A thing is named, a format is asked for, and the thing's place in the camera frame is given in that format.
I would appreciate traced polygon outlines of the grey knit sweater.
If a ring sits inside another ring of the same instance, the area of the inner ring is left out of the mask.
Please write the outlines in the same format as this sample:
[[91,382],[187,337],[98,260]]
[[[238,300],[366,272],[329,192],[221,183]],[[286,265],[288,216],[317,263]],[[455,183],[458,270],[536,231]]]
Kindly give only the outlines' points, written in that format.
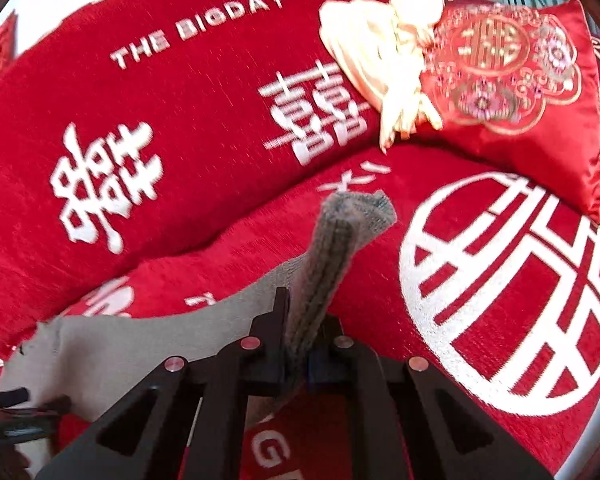
[[65,316],[42,323],[4,365],[0,389],[27,388],[42,404],[65,394],[73,411],[92,422],[169,356],[197,361],[246,336],[251,322],[272,310],[276,289],[290,292],[284,355],[300,380],[310,350],[354,255],[396,223],[381,191],[336,193],[322,203],[308,250],[211,307],[161,318]]

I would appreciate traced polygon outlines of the red wedding quilt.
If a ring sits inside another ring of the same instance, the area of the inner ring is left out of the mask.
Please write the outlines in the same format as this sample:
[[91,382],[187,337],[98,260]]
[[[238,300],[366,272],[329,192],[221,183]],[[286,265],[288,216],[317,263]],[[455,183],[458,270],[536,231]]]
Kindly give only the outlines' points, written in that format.
[[526,178],[437,148],[357,154],[206,247],[102,284],[64,317],[211,307],[301,255],[334,191],[382,191],[396,210],[330,304],[344,331],[381,356],[428,360],[557,478],[577,476],[600,444],[600,223]]

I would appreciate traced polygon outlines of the red folded quilt roll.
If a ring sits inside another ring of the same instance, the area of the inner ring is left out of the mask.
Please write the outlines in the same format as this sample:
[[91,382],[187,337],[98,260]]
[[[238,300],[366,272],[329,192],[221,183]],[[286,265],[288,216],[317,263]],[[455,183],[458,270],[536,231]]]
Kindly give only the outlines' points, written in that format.
[[102,0],[16,59],[0,79],[0,356],[375,143],[378,114],[318,34],[325,1]]

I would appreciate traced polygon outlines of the red embroidered satin pillow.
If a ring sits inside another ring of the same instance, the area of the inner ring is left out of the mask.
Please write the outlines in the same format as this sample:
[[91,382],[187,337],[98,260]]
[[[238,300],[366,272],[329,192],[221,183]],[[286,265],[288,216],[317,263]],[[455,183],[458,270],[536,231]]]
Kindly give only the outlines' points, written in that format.
[[422,91],[448,144],[600,222],[600,74],[583,6],[446,0]]

